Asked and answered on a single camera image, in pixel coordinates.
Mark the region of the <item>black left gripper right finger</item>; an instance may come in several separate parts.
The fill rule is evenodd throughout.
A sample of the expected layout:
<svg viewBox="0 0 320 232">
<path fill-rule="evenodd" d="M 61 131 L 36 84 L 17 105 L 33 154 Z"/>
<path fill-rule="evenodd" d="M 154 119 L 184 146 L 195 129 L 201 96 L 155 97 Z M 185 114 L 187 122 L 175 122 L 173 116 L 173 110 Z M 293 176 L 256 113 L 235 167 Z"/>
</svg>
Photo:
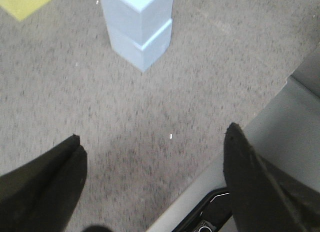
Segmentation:
<svg viewBox="0 0 320 232">
<path fill-rule="evenodd" d="M 319 192 L 261 157 L 234 122 L 226 130 L 223 154 L 238 231 L 319 231 Z"/>
</svg>

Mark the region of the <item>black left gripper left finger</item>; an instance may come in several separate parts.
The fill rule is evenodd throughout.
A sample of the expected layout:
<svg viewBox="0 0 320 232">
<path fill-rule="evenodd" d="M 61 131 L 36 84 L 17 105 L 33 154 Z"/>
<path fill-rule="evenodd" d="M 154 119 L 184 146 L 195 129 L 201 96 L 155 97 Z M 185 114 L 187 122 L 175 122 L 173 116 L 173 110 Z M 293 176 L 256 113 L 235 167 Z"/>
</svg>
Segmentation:
<svg viewBox="0 0 320 232">
<path fill-rule="evenodd" d="M 87 152 L 72 135 L 0 177 L 1 231 L 64 231 L 87 178 Z"/>
</svg>

